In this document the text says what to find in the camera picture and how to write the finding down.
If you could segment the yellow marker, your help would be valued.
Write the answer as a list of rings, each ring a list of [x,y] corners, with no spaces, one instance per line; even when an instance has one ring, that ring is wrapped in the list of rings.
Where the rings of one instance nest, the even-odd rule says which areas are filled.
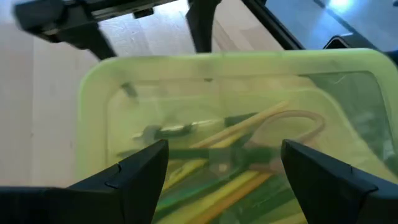
[[[182,208],[178,208],[175,212],[167,215],[165,218],[155,222],[155,224],[188,224],[194,218],[201,215],[208,208],[214,205],[221,199],[226,198],[228,195],[242,187],[246,182],[259,175],[258,171],[246,171],[238,175],[227,184],[222,185],[212,193],[195,200]]]

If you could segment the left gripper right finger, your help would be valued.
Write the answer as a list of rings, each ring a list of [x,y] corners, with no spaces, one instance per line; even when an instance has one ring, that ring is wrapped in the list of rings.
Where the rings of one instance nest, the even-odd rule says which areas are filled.
[[[292,140],[282,141],[281,159],[308,224],[355,224],[378,189],[351,165]]]

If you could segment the green translucent supply box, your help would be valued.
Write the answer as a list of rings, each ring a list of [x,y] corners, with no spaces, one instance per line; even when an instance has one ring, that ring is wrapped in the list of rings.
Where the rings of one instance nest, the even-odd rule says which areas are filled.
[[[324,130],[305,142],[330,156],[398,184],[398,66],[370,49],[288,50],[114,58],[81,81],[76,176],[88,177],[155,140],[132,139],[148,125],[192,124],[168,138],[170,150],[194,149],[226,127],[228,117],[282,110],[325,118]],[[313,123],[272,123],[274,146]]]

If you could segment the black grey marker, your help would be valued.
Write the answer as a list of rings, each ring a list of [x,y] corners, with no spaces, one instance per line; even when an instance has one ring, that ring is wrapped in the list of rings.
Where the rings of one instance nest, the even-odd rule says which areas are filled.
[[[140,133],[132,135],[132,139],[155,140],[181,137],[190,134],[193,130],[192,124],[162,127],[160,125],[148,125]]]

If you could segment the black table frame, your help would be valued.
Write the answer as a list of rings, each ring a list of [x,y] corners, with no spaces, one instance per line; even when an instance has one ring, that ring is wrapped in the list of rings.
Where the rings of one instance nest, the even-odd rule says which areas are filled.
[[[13,6],[19,27],[50,43],[64,42],[89,50],[99,60],[116,56],[99,23],[132,14],[142,18],[159,5],[176,0],[22,0]],[[222,0],[187,0],[186,20],[198,53],[212,50],[215,11]]]

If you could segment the natural wood pencil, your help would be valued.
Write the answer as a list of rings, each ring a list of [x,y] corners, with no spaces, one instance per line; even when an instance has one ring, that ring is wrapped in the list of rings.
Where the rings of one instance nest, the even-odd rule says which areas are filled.
[[[238,124],[230,126],[226,129],[222,130],[221,132],[218,132],[218,133],[216,133],[198,143],[191,145],[190,148],[201,148],[201,147],[212,146],[212,145],[218,143],[219,141],[227,138],[228,136],[230,136],[232,134],[236,134],[238,131],[244,130],[244,129],[262,121],[263,119],[269,117],[270,115],[274,115],[276,113],[281,112],[288,104],[289,104],[288,101],[282,101],[274,106],[271,106],[270,108],[268,108],[264,111],[261,111],[258,114],[251,116],[248,119],[245,119],[244,121],[242,121]]]

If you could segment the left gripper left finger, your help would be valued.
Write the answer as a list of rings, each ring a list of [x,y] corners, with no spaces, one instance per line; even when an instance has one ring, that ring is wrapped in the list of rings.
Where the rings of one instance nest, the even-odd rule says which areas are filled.
[[[169,142],[160,140],[71,186],[82,193],[79,222],[150,224],[165,181]]]

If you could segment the yellow highlighter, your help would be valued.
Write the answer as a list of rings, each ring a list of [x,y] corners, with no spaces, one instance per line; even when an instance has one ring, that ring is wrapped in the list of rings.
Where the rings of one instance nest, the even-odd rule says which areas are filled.
[[[207,162],[207,159],[194,159],[188,161],[172,160],[167,166],[166,178],[162,191],[164,192],[175,184],[181,182],[191,173],[203,167]]]

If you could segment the black pen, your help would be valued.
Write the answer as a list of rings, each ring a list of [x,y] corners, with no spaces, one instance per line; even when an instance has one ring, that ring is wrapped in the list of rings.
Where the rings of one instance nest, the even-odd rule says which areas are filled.
[[[271,147],[255,147],[244,149],[241,147],[225,147],[218,149],[194,148],[194,149],[166,149],[169,159],[191,160],[191,159],[211,159],[211,160],[231,160],[242,161],[269,161],[278,156],[279,152]]]

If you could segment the purple handled scissors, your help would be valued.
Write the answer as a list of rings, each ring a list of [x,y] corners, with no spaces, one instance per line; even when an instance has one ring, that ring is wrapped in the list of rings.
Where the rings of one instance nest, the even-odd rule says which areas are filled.
[[[238,124],[245,119],[250,118],[251,116],[258,113],[249,113],[239,116],[228,117],[224,120],[226,127],[233,126]],[[280,146],[281,143],[277,143],[276,145],[272,145],[266,139],[266,129],[271,126],[272,123],[277,121],[288,119],[288,118],[304,118],[309,119],[313,125],[310,129],[298,134],[298,136],[294,137],[294,141],[299,143],[305,143],[307,141],[312,140],[317,137],[325,128],[326,121],[325,118],[311,111],[305,110],[287,110],[281,111],[274,115],[270,115],[269,117],[263,119],[262,121],[244,129],[241,131],[245,132],[245,135],[239,138],[236,142],[232,143],[232,145],[227,147],[241,147],[244,149],[250,149],[255,147],[271,147],[273,149],[278,150],[279,155],[271,158],[269,161],[260,162],[260,161],[242,161],[236,162],[231,160],[221,160],[216,165],[216,170],[221,172],[222,174],[227,173],[238,173],[244,170],[258,170],[258,171],[280,171],[282,170],[282,162],[280,161]]]

